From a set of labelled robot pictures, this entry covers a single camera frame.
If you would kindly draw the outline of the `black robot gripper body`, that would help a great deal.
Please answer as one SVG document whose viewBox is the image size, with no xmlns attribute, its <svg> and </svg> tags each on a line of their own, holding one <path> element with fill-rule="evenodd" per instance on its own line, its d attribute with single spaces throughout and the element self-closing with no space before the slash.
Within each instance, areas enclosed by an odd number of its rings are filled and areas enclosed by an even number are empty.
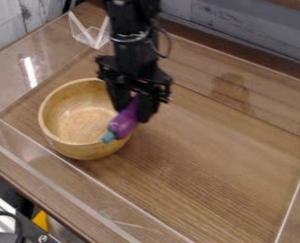
<svg viewBox="0 0 300 243">
<path fill-rule="evenodd" d="M 105 82 L 127 84 L 131 92 L 157 92 L 161 103 L 169 102 L 173 79 L 160 67 L 160 37 L 112 38 L 113 55 L 100 55 L 98 76 Z"/>
</svg>

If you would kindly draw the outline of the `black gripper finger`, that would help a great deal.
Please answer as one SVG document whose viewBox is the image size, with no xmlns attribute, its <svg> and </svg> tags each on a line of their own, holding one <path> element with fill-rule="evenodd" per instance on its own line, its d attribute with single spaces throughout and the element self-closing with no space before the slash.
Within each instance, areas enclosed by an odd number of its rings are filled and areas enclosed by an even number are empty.
<svg viewBox="0 0 300 243">
<path fill-rule="evenodd" d="M 127 84 L 106 82 L 106 88 L 117 112 L 127 108 L 132 101 L 132 92 Z"/>
<path fill-rule="evenodd" d="M 139 121 L 147 123 L 160 110 L 160 96 L 157 92 L 141 92 L 139 94 Z"/>
</svg>

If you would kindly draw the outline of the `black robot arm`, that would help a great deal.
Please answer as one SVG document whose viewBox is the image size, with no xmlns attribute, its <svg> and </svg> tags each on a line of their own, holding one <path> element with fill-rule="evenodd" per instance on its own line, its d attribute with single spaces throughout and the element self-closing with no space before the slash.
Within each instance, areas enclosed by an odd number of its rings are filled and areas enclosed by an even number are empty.
<svg viewBox="0 0 300 243">
<path fill-rule="evenodd" d="M 113 55 L 100 55 L 98 77 L 106 82 L 113 107 L 121 112 L 139 95 L 139 122 L 147 123 L 171 98 L 172 76 L 160 59 L 172 52 L 172 39 L 159 24 L 161 0 L 104 0 L 111 17 Z"/>
</svg>

